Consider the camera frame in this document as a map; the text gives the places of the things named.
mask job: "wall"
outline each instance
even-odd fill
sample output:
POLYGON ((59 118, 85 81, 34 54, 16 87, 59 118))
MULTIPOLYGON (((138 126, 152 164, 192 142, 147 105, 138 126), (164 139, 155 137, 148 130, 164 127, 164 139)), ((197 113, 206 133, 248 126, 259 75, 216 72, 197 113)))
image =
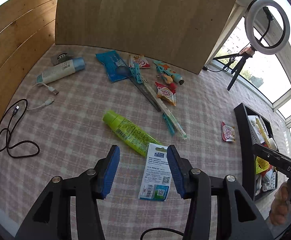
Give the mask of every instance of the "wall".
POLYGON ((56 0, 0 6, 0 120, 19 84, 54 43, 56 0))
POLYGON ((56 44, 145 54, 198 74, 236 0, 58 0, 56 44))

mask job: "blue cap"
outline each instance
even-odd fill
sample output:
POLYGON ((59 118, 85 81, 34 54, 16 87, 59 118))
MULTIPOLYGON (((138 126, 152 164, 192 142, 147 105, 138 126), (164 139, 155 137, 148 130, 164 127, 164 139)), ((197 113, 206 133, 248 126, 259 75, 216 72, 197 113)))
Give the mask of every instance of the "blue cap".
POLYGON ((74 58, 73 66, 75 67, 76 72, 85 69, 84 59, 82 57, 74 58))

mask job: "small bottle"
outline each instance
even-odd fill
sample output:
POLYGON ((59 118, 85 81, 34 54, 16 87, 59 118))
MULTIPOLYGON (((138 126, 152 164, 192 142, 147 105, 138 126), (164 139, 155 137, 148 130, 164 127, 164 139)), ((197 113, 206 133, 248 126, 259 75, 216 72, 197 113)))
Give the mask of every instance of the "small bottle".
POLYGON ((47 68, 37 77, 37 83, 48 84, 82 69, 85 69, 84 59, 82 57, 74 58, 47 68))
POLYGON ((150 142, 160 144, 133 122, 116 114, 112 110, 107 111, 102 120, 122 141, 143 157, 147 156, 147 149, 150 142))

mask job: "table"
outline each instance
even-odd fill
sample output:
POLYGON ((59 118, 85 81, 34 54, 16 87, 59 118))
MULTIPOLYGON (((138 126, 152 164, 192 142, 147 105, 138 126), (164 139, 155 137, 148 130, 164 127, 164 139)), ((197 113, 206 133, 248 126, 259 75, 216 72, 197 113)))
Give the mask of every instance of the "table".
MULTIPOLYGON (((185 80, 178 85, 177 106, 170 106, 188 140, 171 137, 162 118, 128 79, 111 83, 96 53, 108 49, 53 45, 33 66, 13 96, 10 104, 23 98, 36 77, 52 66, 50 57, 71 50, 76 57, 83 57, 86 69, 51 83, 59 91, 55 101, 40 110, 29 111, 15 130, 12 142, 33 140, 40 146, 36 157, 12 159, 0 153, 0 208, 17 224, 21 224, 29 209, 53 176, 64 179, 78 176, 93 168, 104 158, 111 145, 121 149, 121 159, 110 194, 98 201, 100 219, 106 240, 139 239, 141 233, 152 227, 168 227, 184 231, 190 200, 182 200, 174 183, 166 202, 139 200, 145 159, 128 147, 103 123, 103 114, 112 109, 130 119, 164 145, 174 144, 179 154, 189 159, 193 167, 211 176, 234 175, 242 182, 241 149, 233 109, 243 102, 267 118, 273 128, 280 152, 286 153, 283 136, 285 125, 279 116, 256 94, 240 82, 230 92, 226 87, 231 77, 225 73, 202 71, 195 75, 172 67, 185 80), (236 141, 224 142, 221 121, 234 126, 236 141)), ((127 62, 128 53, 118 52, 127 62)), ((155 67, 142 69, 142 75, 155 88, 155 67)), ((28 96, 29 106, 42 104, 51 94, 43 88, 33 88, 28 96)), ((9 118, 1 124, 6 127, 9 118)), ((34 153, 35 148, 23 145, 12 154, 34 153)), ((273 194, 257 206, 267 216, 273 194)), ((75 231, 74 199, 72 200, 72 230, 75 231)), ((216 198, 212 198, 211 239, 216 233, 216 198)), ((170 232, 151 232, 152 239, 181 239, 170 232)))

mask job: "barcode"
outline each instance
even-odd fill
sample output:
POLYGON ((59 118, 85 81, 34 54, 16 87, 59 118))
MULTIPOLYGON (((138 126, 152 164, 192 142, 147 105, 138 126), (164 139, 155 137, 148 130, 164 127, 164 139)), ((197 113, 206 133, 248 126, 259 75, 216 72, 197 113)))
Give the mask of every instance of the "barcode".
POLYGON ((148 190, 145 197, 151 197, 153 185, 148 185, 148 190))
POLYGON ((162 184, 169 183, 170 177, 163 177, 162 184))
POLYGON ((67 64, 67 65, 63 66, 62 69, 65 70, 68 67, 70 67, 70 64, 67 64))
POLYGON ((158 196, 163 196, 164 195, 164 189, 158 189, 158 196))
POLYGON ((128 137, 127 135, 122 132, 119 128, 116 130, 116 133, 118 134, 118 136, 121 136, 123 140, 126 140, 128 137))
POLYGON ((116 62, 116 65, 117 65, 117 67, 118 67, 118 66, 126 66, 125 63, 122 61, 122 59, 118 60, 118 61, 116 62))

